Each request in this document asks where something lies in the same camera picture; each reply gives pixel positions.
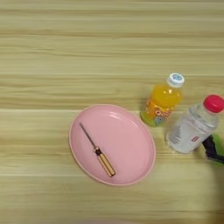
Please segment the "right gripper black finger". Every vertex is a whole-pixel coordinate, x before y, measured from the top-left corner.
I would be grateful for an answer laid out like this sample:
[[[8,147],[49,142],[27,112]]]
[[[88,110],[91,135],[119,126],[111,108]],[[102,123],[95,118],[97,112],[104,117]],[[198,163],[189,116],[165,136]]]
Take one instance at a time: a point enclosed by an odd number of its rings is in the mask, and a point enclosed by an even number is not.
[[[215,147],[215,142],[214,138],[212,136],[209,136],[206,140],[202,142],[205,150],[206,150],[206,155],[209,158],[215,158],[216,156],[216,147]]]

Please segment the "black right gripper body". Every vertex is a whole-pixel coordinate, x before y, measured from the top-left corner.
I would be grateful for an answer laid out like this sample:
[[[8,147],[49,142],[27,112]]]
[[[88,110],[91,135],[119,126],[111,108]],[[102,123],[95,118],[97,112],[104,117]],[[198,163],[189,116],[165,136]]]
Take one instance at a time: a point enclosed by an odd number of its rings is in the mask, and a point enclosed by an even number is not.
[[[209,159],[212,159],[213,161],[224,164],[224,157],[223,156],[220,156],[220,155],[217,155],[217,154],[207,154],[207,157]]]

